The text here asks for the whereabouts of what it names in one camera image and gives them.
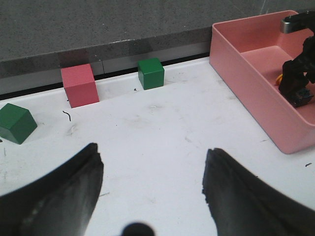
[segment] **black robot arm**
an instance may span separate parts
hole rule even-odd
[[[315,12],[309,11],[282,20],[282,32],[291,33],[309,28],[315,32]],[[315,37],[307,38],[303,43],[303,51],[294,60],[283,64],[283,78],[279,85],[281,94],[294,106],[306,105],[314,96],[306,88],[315,83]]]

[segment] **red cube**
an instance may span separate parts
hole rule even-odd
[[[61,75],[63,87],[72,108],[99,102],[90,64],[63,68]]]

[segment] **gray countertop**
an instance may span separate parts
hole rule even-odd
[[[210,43],[215,22],[314,7],[314,0],[1,0],[0,78]]]

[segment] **black mechanical part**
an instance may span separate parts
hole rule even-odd
[[[314,236],[315,211],[272,188],[224,150],[208,150],[203,193],[218,236]]]
[[[83,236],[102,180],[97,144],[89,144],[51,173],[0,197],[0,235]]]
[[[282,32],[291,33],[309,28],[315,31],[315,12],[306,12],[282,20]],[[305,39],[303,51],[294,60],[283,64],[283,78],[279,85],[281,94],[294,107],[306,105],[313,97],[306,85],[315,83],[315,37]]]

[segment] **wooden block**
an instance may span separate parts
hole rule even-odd
[[[72,108],[99,102],[90,64],[62,68],[61,74],[63,87]]]
[[[144,90],[164,85],[164,68],[157,58],[138,62],[138,77]]]
[[[37,124],[28,109],[7,103],[0,110],[0,136],[21,144],[36,129]]]

